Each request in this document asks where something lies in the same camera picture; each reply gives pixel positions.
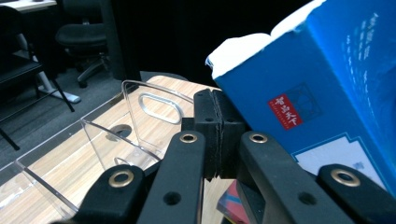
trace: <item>metal rivet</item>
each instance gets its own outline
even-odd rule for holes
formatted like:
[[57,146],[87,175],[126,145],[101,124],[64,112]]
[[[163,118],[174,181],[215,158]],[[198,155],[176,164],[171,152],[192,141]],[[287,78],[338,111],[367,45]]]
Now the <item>metal rivet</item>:
[[250,139],[250,141],[255,143],[266,143],[268,141],[267,136],[260,133],[253,133],[248,138]]
[[335,181],[345,186],[357,187],[361,184],[361,181],[357,176],[346,170],[334,169],[332,170],[331,175]]
[[197,140],[197,136],[192,133],[186,133],[180,136],[180,141],[184,143],[193,143]]
[[[121,181],[117,180],[120,175],[126,175]],[[134,180],[134,174],[130,170],[118,170],[109,179],[108,184],[113,188],[122,188],[129,185]]]

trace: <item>chair wheel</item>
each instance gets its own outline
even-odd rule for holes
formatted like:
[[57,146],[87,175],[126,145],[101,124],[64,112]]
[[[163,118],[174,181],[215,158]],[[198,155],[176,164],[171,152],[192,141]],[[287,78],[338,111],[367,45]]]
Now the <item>chair wheel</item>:
[[82,64],[77,64],[76,65],[76,70],[80,73],[84,72],[84,66]]
[[88,84],[87,84],[86,81],[80,81],[80,82],[78,83],[78,85],[79,85],[79,87],[82,88],[82,89],[87,88],[87,86],[88,86]]

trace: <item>blue book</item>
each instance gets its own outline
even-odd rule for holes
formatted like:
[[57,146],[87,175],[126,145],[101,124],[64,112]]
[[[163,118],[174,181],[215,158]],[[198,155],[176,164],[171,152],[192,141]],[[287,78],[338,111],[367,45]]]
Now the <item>blue book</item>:
[[226,40],[206,63],[250,128],[305,170],[344,164],[396,196],[394,15],[386,0],[313,1],[270,35]]

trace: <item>red label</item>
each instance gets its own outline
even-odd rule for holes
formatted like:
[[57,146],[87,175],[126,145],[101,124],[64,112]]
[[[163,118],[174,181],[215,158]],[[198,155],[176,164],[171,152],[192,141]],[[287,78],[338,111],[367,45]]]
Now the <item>red label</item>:
[[303,123],[303,120],[300,118],[300,115],[297,113],[297,110],[286,94],[277,96],[269,101],[268,105],[286,130]]

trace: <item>black chair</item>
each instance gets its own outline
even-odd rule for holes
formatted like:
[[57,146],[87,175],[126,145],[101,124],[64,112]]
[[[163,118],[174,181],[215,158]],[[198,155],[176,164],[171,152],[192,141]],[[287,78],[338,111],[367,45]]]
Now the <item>black chair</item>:
[[62,26],[55,36],[66,52],[76,58],[92,59],[89,67],[78,77],[81,88],[87,87],[86,80],[107,66],[107,47],[104,25],[101,22],[99,0],[59,1],[66,14],[81,19],[80,23]]
[[[23,85],[24,87],[26,83],[31,83],[33,81],[36,93],[36,99],[32,103],[1,118],[0,122],[17,115],[29,106],[34,105],[56,91],[59,91],[70,110],[74,112],[73,106],[67,101],[64,92],[55,80],[55,76],[51,74],[46,75],[56,87],[56,90],[40,97],[38,85],[36,83],[36,75],[40,72],[44,72],[44,66],[42,63],[33,60],[33,54],[30,50],[31,45],[28,41],[27,46],[25,46],[28,48],[28,57],[24,57],[23,55],[18,56],[16,54],[16,52],[21,52],[21,49],[23,49],[22,45],[18,42],[18,40],[22,38],[24,39],[21,13],[12,7],[0,7],[0,91],[9,91],[17,85]],[[3,136],[14,149],[19,149],[17,144],[15,144],[2,129],[0,129],[0,135]]]

